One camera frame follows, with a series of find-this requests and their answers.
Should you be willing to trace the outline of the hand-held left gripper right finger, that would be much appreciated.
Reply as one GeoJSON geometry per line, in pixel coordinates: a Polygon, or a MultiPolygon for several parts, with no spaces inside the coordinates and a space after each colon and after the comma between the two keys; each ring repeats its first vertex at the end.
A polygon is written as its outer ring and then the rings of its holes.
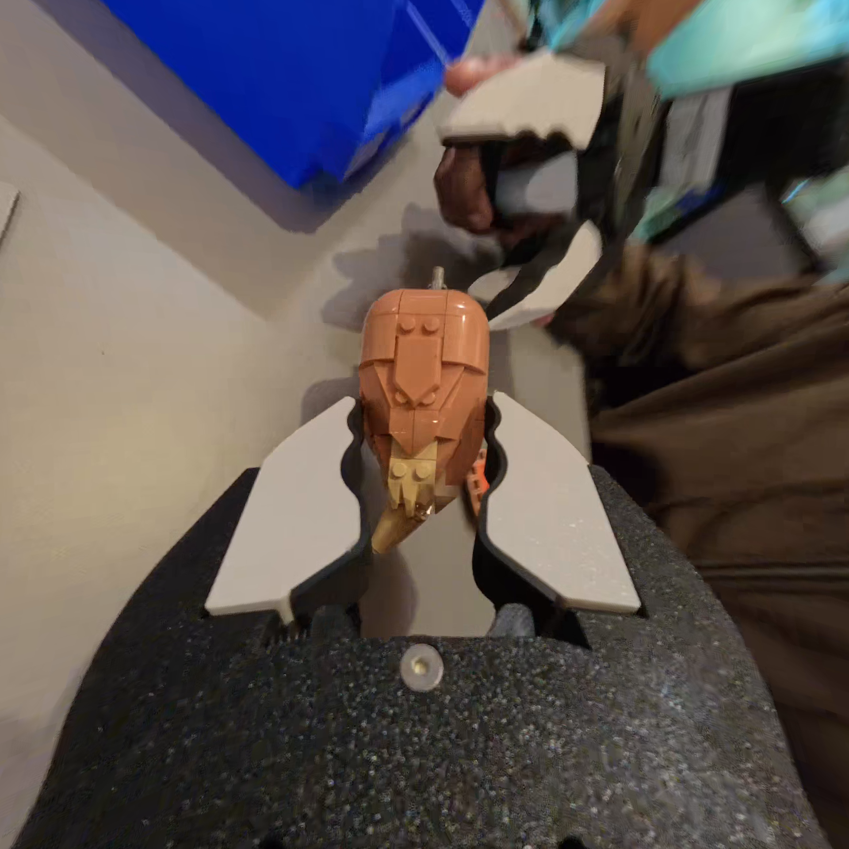
{"type": "Polygon", "coordinates": [[[566,609],[635,614],[637,589],[584,456],[502,391],[487,401],[487,552],[566,609]]]}

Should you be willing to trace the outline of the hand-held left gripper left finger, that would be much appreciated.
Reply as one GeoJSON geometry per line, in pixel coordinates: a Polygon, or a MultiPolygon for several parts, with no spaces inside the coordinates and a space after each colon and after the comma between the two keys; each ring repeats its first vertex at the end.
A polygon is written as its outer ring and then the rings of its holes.
{"type": "Polygon", "coordinates": [[[357,604],[371,543],[363,501],[363,411],[344,397],[278,444],[260,466],[205,608],[282,623],[357,604]]]}

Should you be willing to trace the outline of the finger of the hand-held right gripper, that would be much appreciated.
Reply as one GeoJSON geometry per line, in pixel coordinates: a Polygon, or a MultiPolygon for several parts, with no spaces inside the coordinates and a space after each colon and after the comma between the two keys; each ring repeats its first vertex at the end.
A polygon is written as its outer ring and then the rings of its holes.
{"type": "Polygon", "coordinates": [[[440,125],[444,146],[560,135],[585,150],[604,103],[606,67],[571,54],[464,58],[445,74],[458,99],[440,125]]]}
{"type": "Polygon", "coordinates": [[[497,231],[501,264],[472,283],[490,329],[550,320],[595,270],[604,249],[591,221],[516,221],[497,231]]]}

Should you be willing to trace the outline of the brown tan brick model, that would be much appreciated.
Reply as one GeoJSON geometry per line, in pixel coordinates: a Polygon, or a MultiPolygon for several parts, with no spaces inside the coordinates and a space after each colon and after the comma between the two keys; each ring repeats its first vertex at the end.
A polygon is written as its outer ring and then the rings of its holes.
{"type": "Polygon", "coordinates": [[[461,494],[484,441],[490,326],[435,267],[426,289],[369,309],[358,368],[367,443],[386,506],[372,536],[383,555],[461,494]]]}

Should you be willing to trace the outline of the blue plastic bin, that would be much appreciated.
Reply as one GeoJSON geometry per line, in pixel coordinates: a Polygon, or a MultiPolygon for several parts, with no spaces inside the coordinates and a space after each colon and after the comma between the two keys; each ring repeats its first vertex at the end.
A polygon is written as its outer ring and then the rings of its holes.
{"type": "Polygon", "coordinates": [[[345,183],[440,92],[483,1],[106,1],[293,188],[345,183]]]}

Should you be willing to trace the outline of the person's right forearm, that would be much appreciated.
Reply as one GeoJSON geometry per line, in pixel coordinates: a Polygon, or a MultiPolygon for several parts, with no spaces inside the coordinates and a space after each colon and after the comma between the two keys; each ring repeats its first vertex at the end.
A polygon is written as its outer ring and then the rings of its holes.
{"type": "Polygon", "coordinates": [[[847,280],[718,279],[695,260],[627,244],[547,331],[587,370],[594,409],[615,409],[814,331],[847,329],[847,280]]]}

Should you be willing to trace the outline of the grey desk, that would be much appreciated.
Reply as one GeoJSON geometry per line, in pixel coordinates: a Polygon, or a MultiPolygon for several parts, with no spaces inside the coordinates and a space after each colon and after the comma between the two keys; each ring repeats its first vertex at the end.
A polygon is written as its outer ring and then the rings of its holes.
{"type": "Polygon", "coordinates": [[[245,469],[356,389],[372,299],[471,283],[442,93],[344,193],[281,182],[99,2],[2,2],[2,847],[95,650],[245,469]]]}

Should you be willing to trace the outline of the person's right hand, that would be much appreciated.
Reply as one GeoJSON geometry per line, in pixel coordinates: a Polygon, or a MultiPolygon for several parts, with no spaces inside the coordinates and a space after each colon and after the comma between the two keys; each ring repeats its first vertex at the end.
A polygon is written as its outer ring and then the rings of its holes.
{"type": "MultiPolygon", "coordinates": [[[[447,93],[461,98],[466,92],[509,69],[524,59],[521,54],[492,54],[464,58],[444,74],[447,93]]],[[[529,215],[497,222],[486,190],[486,178],[479,147],[449,147],[442,155],[434,176],[440,214],[446,223],[473,235],[492,236],[505,251],[525,239],[558,228],[557,215],[529,215]]]]}

